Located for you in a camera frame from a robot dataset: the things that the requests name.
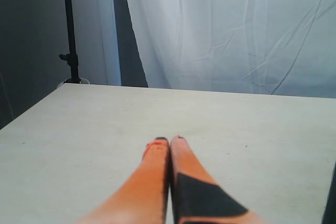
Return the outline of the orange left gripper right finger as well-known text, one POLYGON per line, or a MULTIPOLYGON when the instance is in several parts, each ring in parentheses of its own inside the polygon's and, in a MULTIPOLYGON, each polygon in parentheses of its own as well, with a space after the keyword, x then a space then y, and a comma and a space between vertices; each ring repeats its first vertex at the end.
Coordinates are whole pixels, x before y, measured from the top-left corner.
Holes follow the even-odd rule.
POLYGON ((170 152, 174 223, 265 223, 221 188, 185 138, 174 137, 170 152))

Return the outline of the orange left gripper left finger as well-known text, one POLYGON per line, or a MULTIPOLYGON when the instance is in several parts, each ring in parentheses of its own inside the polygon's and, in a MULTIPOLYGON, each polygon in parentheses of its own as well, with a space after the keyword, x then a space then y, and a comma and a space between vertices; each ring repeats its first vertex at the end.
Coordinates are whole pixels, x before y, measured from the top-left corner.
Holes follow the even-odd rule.
POLYGON ((165 223, 169 162, 169 141, 158 137, 149 142, 125 183, 78 223, 165 223))

